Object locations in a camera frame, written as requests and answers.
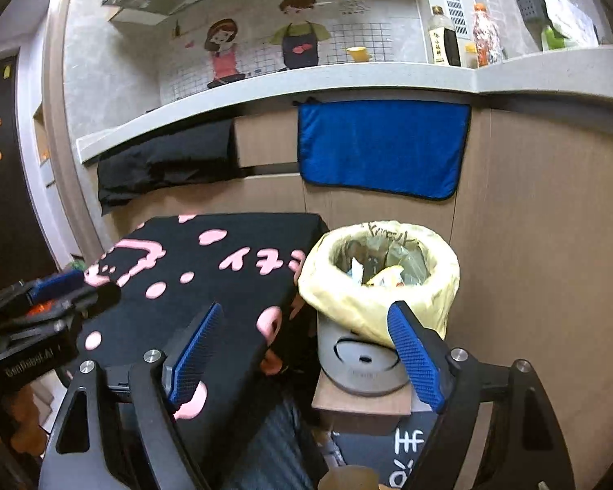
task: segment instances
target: cartoon boy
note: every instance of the cartoon boy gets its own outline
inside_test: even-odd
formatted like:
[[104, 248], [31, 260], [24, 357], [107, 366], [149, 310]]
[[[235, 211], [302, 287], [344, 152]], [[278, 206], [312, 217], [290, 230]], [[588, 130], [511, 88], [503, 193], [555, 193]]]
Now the cartoon boy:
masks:
[[318, 65], [318, 41], [331, 38], [329, 31], [306, 20], [315, 0], [284, 0], [279, 9], [291, 19], [288, 26], [279, 29], [270, 43], [281, 45], [286, 68], [308, 68]]

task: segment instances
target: kitchen counter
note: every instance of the kitchen counter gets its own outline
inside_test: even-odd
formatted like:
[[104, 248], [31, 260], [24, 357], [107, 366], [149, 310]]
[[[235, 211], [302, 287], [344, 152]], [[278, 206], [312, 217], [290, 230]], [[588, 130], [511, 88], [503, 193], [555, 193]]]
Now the kitchen counter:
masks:
[[526, 55], [478, 70], [416, 62], [367, 62], [282, 71], [231, 83], [164, 105], [119, 127], [76, 140], [85, 163], [151, 130], [214, 111], [291, 94], [335, 89], [422, 89], [461, 94], [570, 94], [613, 100], [613, 46]]

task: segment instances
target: wall vent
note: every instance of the wall vent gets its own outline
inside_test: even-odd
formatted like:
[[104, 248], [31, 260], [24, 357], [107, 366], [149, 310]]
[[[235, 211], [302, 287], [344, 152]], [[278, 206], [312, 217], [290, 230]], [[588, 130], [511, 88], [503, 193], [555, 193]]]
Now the wall vent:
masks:
[[456, 27], [456, 36], [460, 38], [470, 38], [470, 26], [465, 18], [461, 0], [445, 0], [447, 16], [452, 19]]

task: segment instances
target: yellow cup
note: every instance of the yellow cup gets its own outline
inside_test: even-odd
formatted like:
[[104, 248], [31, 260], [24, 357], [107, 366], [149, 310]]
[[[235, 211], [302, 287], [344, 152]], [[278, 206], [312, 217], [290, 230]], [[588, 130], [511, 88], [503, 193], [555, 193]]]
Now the yellow cup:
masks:
[[363, 46], [348, 47], [347, 51], [354, 62], [368, 62], [373, 56], [368, 53], [368, 48]]

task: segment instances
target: small bottle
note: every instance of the small bottle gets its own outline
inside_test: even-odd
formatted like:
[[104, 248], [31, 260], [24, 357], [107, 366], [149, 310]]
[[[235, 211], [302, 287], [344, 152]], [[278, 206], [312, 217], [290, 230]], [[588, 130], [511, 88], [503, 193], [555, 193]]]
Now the small bottle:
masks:
[[477, 45], [477, 58], [480, 67], [502, 62], [504, 55], [499, 41], [499, 30], [497, 24], [488, 16], [484, 4], [474, 4], [472, 36], [474, 37], [474, 43]]
[[478, 68], [479, 60], [477, 58], [477, 45], [474, 42], [468, 42], [465, 45], [465, 67]]
[[430, 18], [427, 30], [432, 42], [433, 63], [452, 67], [461, 66], [459, 45], [456, 42], [456, 28], [443, 14], [441, 6], [432, 7], [433, 16]]

